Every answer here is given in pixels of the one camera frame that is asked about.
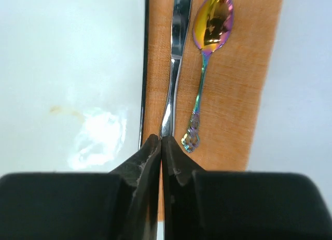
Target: spoon bowl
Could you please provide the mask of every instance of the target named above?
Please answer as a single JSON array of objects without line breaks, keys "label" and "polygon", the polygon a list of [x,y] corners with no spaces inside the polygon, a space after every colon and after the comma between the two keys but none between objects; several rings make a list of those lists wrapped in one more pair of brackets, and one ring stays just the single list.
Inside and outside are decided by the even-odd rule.
[{"label": "spoon bowl", "polygon": [[232,0],[205,0],[198,10],[192,28],[194,42],[202,54],[202,71],[199,91],[192,110],[189,126],[181,142],[187,152],[199,146],[198,129],[200,106],[207,64],[210,56],[227,41],[233,27]]}]

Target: white tray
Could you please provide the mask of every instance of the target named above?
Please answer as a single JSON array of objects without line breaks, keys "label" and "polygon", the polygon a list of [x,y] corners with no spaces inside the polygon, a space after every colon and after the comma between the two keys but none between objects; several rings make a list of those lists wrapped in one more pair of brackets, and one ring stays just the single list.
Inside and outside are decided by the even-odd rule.
[{"label": "white tray", "polygon": [[109,172],[137,151],[146,1],[0,0],[0,176]]}]

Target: white surface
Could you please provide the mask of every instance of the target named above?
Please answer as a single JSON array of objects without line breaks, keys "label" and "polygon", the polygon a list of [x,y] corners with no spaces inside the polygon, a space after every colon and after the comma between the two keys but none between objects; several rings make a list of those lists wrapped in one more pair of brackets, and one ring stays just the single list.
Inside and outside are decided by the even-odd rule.
[{"label": "white surface", "polygon": [[248,163],[308,175],[332,211],[332,0],[284,0]]},{"label": "white surface", "polygon": [[0,0],[0,175],[137,151],[144,18],[145,0]]}]

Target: knife blade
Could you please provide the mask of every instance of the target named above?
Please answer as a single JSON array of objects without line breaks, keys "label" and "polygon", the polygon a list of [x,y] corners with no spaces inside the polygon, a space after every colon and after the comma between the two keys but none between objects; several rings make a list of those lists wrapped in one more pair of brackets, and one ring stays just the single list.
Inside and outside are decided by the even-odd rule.
[{"label": "knife blade", "polygon": [[190,9],[191,0],[174,0],[171,29],[170,82],[161,123],[160,137],[174,136],[177,85],[188,33]]}]

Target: knife handle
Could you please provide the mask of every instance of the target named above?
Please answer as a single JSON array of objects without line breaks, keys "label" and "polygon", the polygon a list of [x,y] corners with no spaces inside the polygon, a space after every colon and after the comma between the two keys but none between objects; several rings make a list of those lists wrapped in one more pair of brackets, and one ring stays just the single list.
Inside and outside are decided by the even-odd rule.
[{"label": "knife handle", "polygon": [[178,78],[180,76],[182,57],[171,56],[171,74],[168,86],[167,101],[162,117],[160,137],[174,136],[175,131],[175,109]]}]

